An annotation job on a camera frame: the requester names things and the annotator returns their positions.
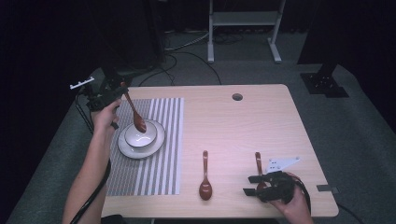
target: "gray carpet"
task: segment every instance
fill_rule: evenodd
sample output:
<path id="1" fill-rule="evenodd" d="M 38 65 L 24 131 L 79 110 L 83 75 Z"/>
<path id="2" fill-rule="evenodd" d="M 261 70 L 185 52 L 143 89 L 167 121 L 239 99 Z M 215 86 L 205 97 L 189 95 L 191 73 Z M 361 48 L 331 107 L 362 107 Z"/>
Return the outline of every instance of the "gray carpet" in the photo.
<path id="1" fill-rule="evenodd" d="M 187 43 L 198 35 L 170 34 L 168 48 Z M 297 65 L 305 34 L 278 35 L 276 44 L 283 62 L 275 64 L 266 44 L 268 34 L 228 36 L 242 40 L 228 45 L 215 44 L 211 64 L 223 85 L 272 84 L 288 86 L 313 148 L 329 184 L 339 190 L 335 200 L 364 223 L 394 223 L 396 215 L 396 135 L 362 92 L 357 79 L 342 66 L 333 77 L 349 98 L 326 98 L 308 93 L 301 73 L 315 73 L 319 64 Z M 160 69 L 136 77 L 133 86 L 219 85 L 206 60 L 205 42 L 172 53 L 177 59 L 169 75 Z M 175 59 L 166 57 L 163 68 Z M 102 77 L 97 69 L 93 76 Z M 8 223 L 60 223 L 67 191 L 82 164 L 91 134 L 73 105 L 53 138 L 28 188 Z M 128 223 L 150 223 L 149 219 L 128 218 Z M 315 218 L 316 223 L 358 223 L 340 209 L 332 218 Z"/>

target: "striped placemat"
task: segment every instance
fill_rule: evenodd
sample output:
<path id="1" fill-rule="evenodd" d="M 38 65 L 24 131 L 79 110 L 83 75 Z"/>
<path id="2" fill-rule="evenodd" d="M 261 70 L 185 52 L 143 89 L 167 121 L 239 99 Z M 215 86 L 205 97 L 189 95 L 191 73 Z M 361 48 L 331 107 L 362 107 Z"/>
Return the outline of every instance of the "striped placemat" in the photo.
<path id="1" fill-rule="evenodd" d="M 184 99 L 137 99 L 133 102 L 142 118 L 161 123 L 165 128 L 165 140 L 157 152 L 144 159 L 124 156 L 119 150 L 118 139 L 122 130 L 132 123 L 133 112 L 128 102 L 123 101 L 117 110 L 119 128 L 111 144 L 107 196 L 179 194 Z"/>

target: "black stand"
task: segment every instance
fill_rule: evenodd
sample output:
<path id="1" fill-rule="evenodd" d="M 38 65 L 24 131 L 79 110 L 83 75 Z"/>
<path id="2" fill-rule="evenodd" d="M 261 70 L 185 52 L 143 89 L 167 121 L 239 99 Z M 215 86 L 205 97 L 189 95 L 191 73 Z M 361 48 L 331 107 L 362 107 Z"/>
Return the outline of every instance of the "black stand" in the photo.
<path id="1" fill-rule="evenodd" d="M 344 88 L 332 78 L 337 63 L 324 63 L 317 73 L 301 73 L 310 94 L 324 94 L 328 98 L 349 97 Z"/>

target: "wooden spoon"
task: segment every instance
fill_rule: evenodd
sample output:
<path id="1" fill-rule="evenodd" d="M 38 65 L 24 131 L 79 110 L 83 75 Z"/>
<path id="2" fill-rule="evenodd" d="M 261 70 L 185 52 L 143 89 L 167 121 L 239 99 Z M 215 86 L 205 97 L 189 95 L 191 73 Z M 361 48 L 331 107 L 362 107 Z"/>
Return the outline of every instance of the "wooden spoon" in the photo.
<path id="1" fill-rule="evenodd" d="M 256 152 L 256 163 L 257 163 L 257 170 L 259 171 L 259 175 L 262 175 L 262 155 L 260 152 Z M 260 182 L 257 186 L 256 190 L 264 189 L 267 187 L 264 181 Z"/>
<path id="2" fill-rule="evenodd" d="M 121 82 L 120 84 L 122 87 L 126 87 L 125 82 Z M 142 119 L 142 117 L 137 113 L 136 109 L 134 108 L 134 104 L 132 103 L 131 97 L 129 96 L 128 92 L 124 93 L 129 105 L 131 106 L 132 110 L 134 111 L 134 126 L 136 129 L 141 132 L 145 133 L 147 130 L 146 122 Z"/>
<path id="3" fill-rule="evenodd" d="M 204 181 L 202 181 L 201 186 L 199 187 L 199 195 L 205 201 L 209 200 L 212 197 L 212 186 L 207 179 L 207 151 L 205 150 L 203 153 L 204 158 Z"/>

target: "wooden table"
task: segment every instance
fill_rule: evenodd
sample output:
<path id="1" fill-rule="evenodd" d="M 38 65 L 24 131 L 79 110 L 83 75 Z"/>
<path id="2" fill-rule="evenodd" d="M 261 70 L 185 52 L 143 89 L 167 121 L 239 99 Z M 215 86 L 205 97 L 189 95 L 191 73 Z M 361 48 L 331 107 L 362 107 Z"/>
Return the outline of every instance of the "wooden table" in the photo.
<path id="1" fill-rule="evenodd" d="M 243 96 L 241 101 L 234 94 Z M 255 188 L 255 152 L 265 168 L 271 158 L 300 157 L 285 171 L 299 176 L 311 196 L 313 217 L 334 217 L 338 208 L 329 191 L 304 125 L 284 85 L 130 88 L 133 99 L 184 98 L 182 170 L 179 195 L 106 197 L 103 216 L 124 217 L 281 217 L 269 203 L 245 195 Z M 202 153 L 207 150 L 209 201 L 201 200 Z"/>

